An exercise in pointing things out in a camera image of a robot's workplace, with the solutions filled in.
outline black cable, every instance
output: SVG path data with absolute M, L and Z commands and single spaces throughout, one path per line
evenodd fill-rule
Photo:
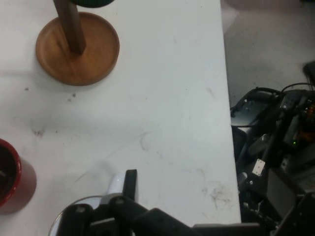
M 281 90 L 281 93 L 283 93 L 287 88 L 292 87 L 292 86 L 296 86 L 296 85 L 310 85 L 310 86 L 313 86 L 313 84 L 310 84 L 310 83 L 295 83 L 295 84 L 288 85 L 288 86 L 284 87 L 284 88 Z
M 311 80 L 310 80 L 310 78 L 309 78 L 308 76 L 306 76 L 306 79 L 307 79 L 307 82 L 308 82 L 308 83 L 312 84 L 312 83 L 311 83 Z M 312 91 L 314 91 L 313 85 L 310 85 L 309 88 L 310 88 Z
M 257 127 L 258 125 L 257 124 L 254 124 L 254 125 L 232 125 L 232 127 L 235 127 L 235 128 L 253 128 L 253 127 Z

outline red mug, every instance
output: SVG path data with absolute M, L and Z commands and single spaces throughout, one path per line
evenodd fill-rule
M 15 148 L 0 139 L 0 214 L 21 210 L 36 189 L 34 168 L 20 158 Z

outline round wooden base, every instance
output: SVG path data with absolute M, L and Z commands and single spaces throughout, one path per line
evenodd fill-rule
M 82 55 L 69 50 L 59 18 L 40 32 L 36 56 L 45 71 L 56 80 L 74 86 L 96 83 L 114 68 L 119 54 L 119 39 L 112 25 L 100 16 L 80 12 L 86 48 Z

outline wooden stand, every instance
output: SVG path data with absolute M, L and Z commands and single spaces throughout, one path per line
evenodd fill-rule
M 54 0 L 59 17 L 49 22 L 36 42 L 40 65 L 58 81 L 75 86 L 96 83 L 114 68 L 119 54 L 115 29 L 105 19 L 79 13 L 67 0 Z

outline table surface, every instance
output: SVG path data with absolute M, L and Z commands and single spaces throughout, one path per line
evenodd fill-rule
M 139 202 L 189 226 L 240 222 L 219 0 L 116 0 L 121 50 L 87 87 L 50 78 L 35 57 L 52 0 L 0 2 L 0 137 L 37 173 L 0 235 L 44 236 L 64 207 L 137 169 Z

